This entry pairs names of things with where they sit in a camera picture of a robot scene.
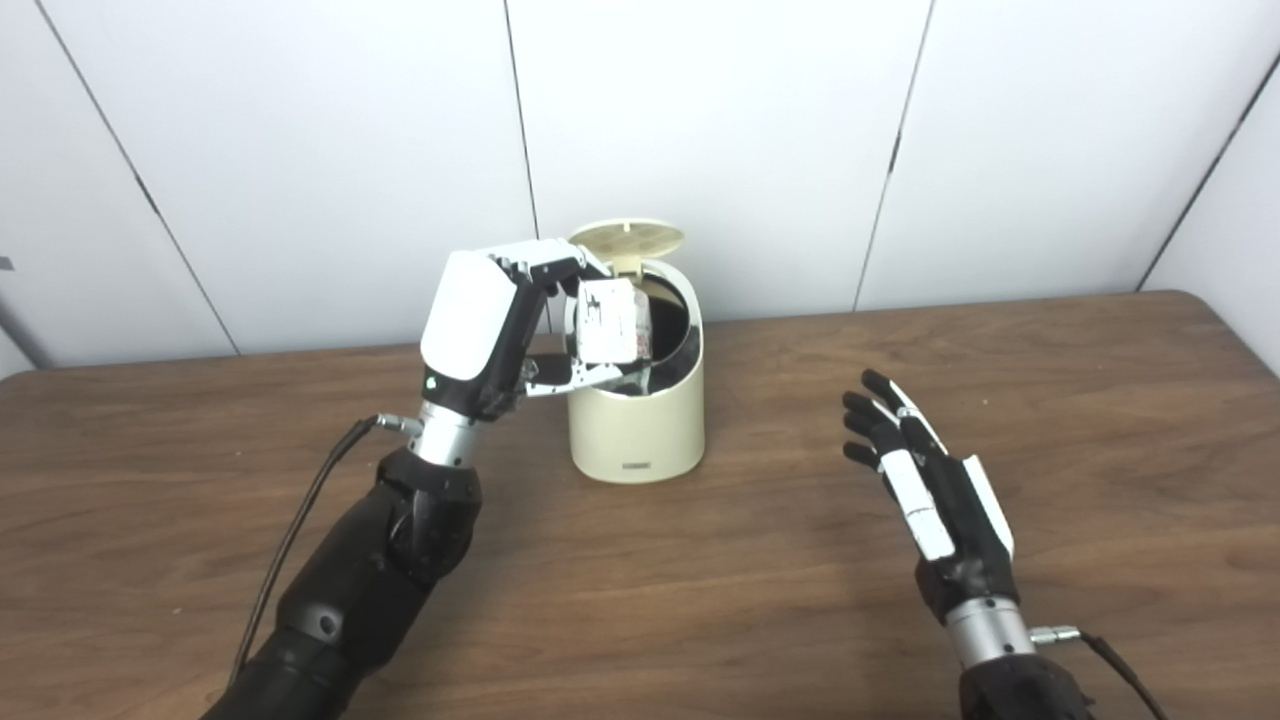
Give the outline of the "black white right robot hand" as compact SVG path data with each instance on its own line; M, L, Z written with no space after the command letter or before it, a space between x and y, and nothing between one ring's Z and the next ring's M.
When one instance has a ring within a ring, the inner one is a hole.
M1012 533L980 460L952 455L887 375L844 393L844 456L877 473L916 547L915 582L938 623L970 601L1019 601Z

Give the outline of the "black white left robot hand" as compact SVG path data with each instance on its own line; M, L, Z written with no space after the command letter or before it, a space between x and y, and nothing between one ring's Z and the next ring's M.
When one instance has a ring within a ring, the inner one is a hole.
M530 240L452 252L420 342L424 425L495 421L525 397L567 395L652 365L635 299L613 300L617 279L591 250ZM585 309L567 354L530 354L549 297Z

